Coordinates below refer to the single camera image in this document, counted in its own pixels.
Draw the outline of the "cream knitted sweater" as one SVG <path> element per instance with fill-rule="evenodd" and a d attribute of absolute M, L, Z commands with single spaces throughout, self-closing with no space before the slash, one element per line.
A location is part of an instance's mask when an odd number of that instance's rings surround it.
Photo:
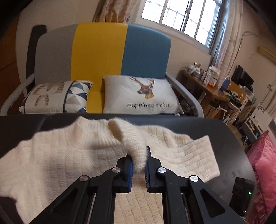
<path fill-rule="evenodd" d="M 36 133 L 1 158 L 1 196 L 14 199 L 29 223 L 78 177 L 101 175 L 130 154 L 133 190 L 116 196 L 114 222 L 162 223 L 161 195 L 145 186 L 147 147 L 176 175 L 207 182 L 220 174 L 208 136 L 194 140 L 161 126 L 79 117 L 70 126 Z"/>

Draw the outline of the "chair with clothes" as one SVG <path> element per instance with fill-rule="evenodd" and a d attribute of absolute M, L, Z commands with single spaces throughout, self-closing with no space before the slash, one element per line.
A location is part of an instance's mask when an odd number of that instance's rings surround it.
<path fill-rule="evenodd" d="M 226 95 L 226 98 L 229 100 L 227 103 L 220 103 L 218 106 L 218 112 L 214 118 L 223 121 L 225 124 L 233 123 L 237 115 L 241 112 L 243 102 L 247 97 L 246 92 L 233 81 L 230 82 L 227 90 L 224 90 L 223 93 Z"/>

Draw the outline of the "pink ruffled cushion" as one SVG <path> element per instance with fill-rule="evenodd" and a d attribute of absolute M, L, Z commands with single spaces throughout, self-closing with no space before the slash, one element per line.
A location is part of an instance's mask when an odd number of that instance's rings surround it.
<path fill-rule="evenodd" d="M 275 208 L 275 146 L 268 131 L 251 145 L 247 157 L 256 177 L 255 196 L 247 219 L 249 223 L 265 223 Z"/>

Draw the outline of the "white low shelf unit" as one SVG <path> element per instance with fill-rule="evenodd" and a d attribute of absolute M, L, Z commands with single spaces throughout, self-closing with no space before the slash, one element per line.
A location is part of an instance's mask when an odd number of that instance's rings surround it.
<path fill-rule="evenodd" d="M 269 130 L 271 121 L 272 118 L 264 107 L 258 104 L 239 128 L 239 132 L 242 134 L 246 144 L 248 146 L 251 145 L 259 136 Z"/>

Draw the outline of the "wooden side desk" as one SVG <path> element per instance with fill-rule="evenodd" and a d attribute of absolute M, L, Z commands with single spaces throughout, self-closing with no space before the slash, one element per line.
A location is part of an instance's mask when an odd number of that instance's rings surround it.
<path fill-rule="evenodd" d="M 178 72 L 177 80 L 199 101 L 205 117 L 211 109 L 211 100 L 218 100 L 222 106 L 230 102 L 227 95 L 220 89 L 203 84 L 201 80 L 194 78 L 185 70 Z"/>

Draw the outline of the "geometric pattern pillow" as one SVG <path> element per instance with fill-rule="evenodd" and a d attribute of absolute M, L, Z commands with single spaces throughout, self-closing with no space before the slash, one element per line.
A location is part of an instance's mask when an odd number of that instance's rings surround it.
<path fill-rule="evenodd" d="M 22 114 L 87 113 L 93 82 L 74 80 L 35 86 L 22 102 Z"/>

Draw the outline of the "white deer print pillow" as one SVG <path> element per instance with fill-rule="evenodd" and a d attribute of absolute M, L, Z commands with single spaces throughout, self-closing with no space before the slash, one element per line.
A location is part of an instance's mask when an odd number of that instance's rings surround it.
<path fill-rule="evenodd" d="M 166 79 L 105 76 L 104 113 L 183 114 L 181 105 Z"/>

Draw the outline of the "black television monitor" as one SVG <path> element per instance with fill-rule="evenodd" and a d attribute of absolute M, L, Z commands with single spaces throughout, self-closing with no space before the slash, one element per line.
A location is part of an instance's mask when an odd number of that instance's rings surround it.
<path fill-rule="evenodd" d="M 254 83 L 251 76 L 249 76 L 249 74 L 240 65 L 236 67 L 231 77 L 231 81 L 233 81 L 237 85 L 241 85 L 242 87 L 253 85 Z"/>

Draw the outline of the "right floral curtain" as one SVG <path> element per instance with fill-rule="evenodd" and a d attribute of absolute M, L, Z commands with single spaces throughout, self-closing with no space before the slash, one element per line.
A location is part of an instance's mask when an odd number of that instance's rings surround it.
<path fill-rule="evenodd" d="M 241 40 L 243 1 L 225 1 L 218 33 L 218 45 L 211 64 L 220 70 L 215 88 L 219 89 L 233 66 Z"/>

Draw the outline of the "floral curtain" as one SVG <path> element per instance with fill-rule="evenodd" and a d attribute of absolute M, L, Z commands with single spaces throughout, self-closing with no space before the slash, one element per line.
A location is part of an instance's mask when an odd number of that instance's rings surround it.
<path fill-rule="evenodd" d="M 218 33 L 218 45 L 211 64 L 220 70 L 215 88 L 219 89 L 233 66 L 241 40 L 243 1 L 225 1 Z"/>
<path fill-rule="evenodd" d="M 100 0 L 92 22 L 127 23 L 138 0 Z"/>

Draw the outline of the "grey yellow blue sofa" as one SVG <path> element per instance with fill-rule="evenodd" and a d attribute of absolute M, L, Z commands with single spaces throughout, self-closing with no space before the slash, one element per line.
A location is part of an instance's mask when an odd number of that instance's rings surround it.
<path fill-rule="evenodd" d="M 69 80 L 93 82 L 87 110 L 103 110 L 104 76 L 166 79 L 191 106 L 196 117 L 204 115 L 200 103 L 167 71 L 171 39 L 156 30 L 137 25 L 90 22 L 68 25 L 43 34 L 37 43 L 35 71 L 8 97 L 9 108 L 31 83 Z"/>

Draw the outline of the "black rolled mat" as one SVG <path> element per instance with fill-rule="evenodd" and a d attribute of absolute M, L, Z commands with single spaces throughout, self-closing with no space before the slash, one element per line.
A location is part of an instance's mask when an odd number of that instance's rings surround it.
<path fill-rule="evenodd" d="M 37 43 L 39 38 L 45 33 L 47 33 L 46 25 L 35 25 L 31 30 L 26 57 L 26 78 L 32 75 L 35 71 L 35 56 Z"/>

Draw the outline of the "left floral curtain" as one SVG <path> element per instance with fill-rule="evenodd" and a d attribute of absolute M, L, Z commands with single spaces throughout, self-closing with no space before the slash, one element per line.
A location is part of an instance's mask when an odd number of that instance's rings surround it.
<path fill-rule="evenodd" d="M 127 23 L 138 0 L 100 0 L 92 22 Z"/>

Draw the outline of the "window with white frame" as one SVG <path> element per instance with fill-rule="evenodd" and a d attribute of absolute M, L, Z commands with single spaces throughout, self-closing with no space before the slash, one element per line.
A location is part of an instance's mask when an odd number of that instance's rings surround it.
<path fill-rule="evenodd" d="M 223 5 L 223 1 L 209 0 L 141 1 L 136 23 L 186 39 L 210 52 Z"/>

